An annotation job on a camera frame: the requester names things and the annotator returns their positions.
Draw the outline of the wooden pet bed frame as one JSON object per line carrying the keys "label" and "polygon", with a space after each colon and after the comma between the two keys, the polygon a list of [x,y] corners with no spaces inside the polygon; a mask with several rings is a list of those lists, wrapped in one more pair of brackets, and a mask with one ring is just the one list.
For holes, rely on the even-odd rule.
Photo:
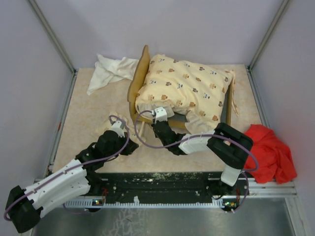
{"label": "wooden pet bed frame", "polygon": [[[133,124],[136,124],[136,118],[138,112],[136,110],[135,102],[139,90],[143,87],[145,77],[149,71],[149,64],[151,61],[151,56],[149,52],[149,45],[145,45],[142,50],[142,55],[139,59],[138,65],[136,67],[133,80],[130,83],[127,93],[127,101],[129,103],[129,113]],[[233,86],[234,80],[229,85],[225,93],[225,100],[223,104],[223,111],[221,122],[231,125],[231,114],[232,114],[232,99],[233,99]],[[171,127],[185,129],[186,117],[184,115],[176,114],[169,121]]]}

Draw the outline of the cream animal print cushion cover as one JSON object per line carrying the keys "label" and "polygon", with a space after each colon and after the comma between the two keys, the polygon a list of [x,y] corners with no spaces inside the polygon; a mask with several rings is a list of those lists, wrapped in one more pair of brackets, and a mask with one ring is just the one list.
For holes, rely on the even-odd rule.
{"label": "cream animal print cushion cover", "polygon": [[148,111],[163,107],[168,117],[184,115],[189,133],[204,133],[220,123],[225,95],[234,79],[233,70],[155,55],[135,108],[142,117],[152,119]]}

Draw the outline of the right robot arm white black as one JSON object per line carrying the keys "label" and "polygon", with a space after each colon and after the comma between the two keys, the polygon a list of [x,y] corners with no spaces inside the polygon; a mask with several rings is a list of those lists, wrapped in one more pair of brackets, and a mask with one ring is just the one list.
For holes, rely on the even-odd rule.
{"label": "right robot arm white black", "polygon": [[212,151],[225,163],[220,190],[229,195],[237,189],[237,179],[253,147],[250,137],[222,122],[212,131],[195,135],[175,133],[167,121],[156,121],[152,127],[163,147],[174,155]]}

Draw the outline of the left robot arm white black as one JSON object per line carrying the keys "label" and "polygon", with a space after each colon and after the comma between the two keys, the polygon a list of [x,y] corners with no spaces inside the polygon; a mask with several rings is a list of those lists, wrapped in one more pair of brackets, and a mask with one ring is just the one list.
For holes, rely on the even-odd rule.
{"label": "left robot arm white black", "polygon": [[12,188],[4,219],[12,222],[17,232],[22,234],[65,202],[88,193],[99,194],[102,181],[96,170],[119,155],[132,154],[138,147],[128,132],[119,135],[113,130],[105,131],[59,171],[28,187],[17,185]]}

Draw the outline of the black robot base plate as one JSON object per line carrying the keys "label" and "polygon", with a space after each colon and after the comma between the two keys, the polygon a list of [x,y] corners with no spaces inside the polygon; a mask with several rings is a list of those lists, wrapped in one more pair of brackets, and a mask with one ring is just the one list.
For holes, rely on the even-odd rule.
{"label": "black robot base plate", "polygon": [[220,172],[100,173],[85,195],[98,196],[107,204],[132,203],[134,197],[141,204],[203,204],[246,193],[244,177],[230,188],[221,184],[220,176]]}

